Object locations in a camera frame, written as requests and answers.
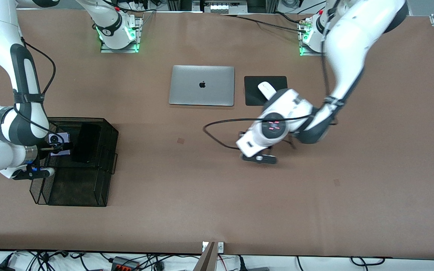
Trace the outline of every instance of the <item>black circular control panel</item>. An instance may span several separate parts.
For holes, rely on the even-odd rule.
[[[276,121],[262,122],[262,134],[268,139],[276,139],[286,131],[286,122],[280,121],[284,117],[279,113],[269,113],[264,119],[276,119]]]

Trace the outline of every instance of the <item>laptop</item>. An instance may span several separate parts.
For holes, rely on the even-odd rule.
[[[168,102],[172,105],[233,106],[234,67],[175,65]]]

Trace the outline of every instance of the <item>white floor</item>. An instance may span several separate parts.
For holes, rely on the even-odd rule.
[[[12,251],[0,251],[0,263]],[[105,257],[124,257],[131,259],[134,257],[144,256],[144,254],[104,254]],[[223,255],[229,257],[224,259],[227,271],[240,268],[239,257],[232,255]],[[27,269],[33,256],[27,252],[18,252],[12,256],[9,267],[16,271]],[[296,257],[291,256],[243,256],[248,269],[268,267],[270,271],[300,271]],[[376,259],[365,259],[368,263],[377,262]],[[102,269],[110,271],[112,264],[104,259],[98,253],[88,253],[83,257],[83,261],[89,270]],[[198,259],[193,257],[171,257],[164,261],[164,271],[191,271],[195,267]],[[300,257],[301,265],[304,271],[365,271],[364,267],[355,266],[349,258],[345,257]],[[56,271],[84,271],[80,259],[71,257],[63,258],[56,256],[51,258],[50,264]],[[36,263],[32,270],[38,270]],[[217,262],[216,271],[225,271],[222,263]],[[386,259],[384,264],[379,266],[369,266],[369,271],[434,271],[434,260],[411,260],[411,259]]]

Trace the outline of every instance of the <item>mouse pad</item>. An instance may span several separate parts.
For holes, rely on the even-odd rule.
[[[267,102],[258,88],[262,82],[268,82],[275,90],[287,88],[286,76],[246,76],[244,77],[244,88],[246,88],[247,106],[263,106]]]

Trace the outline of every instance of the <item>mesh basket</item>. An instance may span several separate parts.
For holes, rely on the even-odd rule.
[[[42,167],[52,167],[55,174],[35,179],[29,189],[36,204],[52,206],[107,206],[110,180],[115,173],[115,153],[118,131],[104,119],[49,118],[50,130],[67,132],[75,148],[82,125],[98,125],[95,144],[87,149],[88,161],[74,161],[74,153],[66,156],[48,156]]]

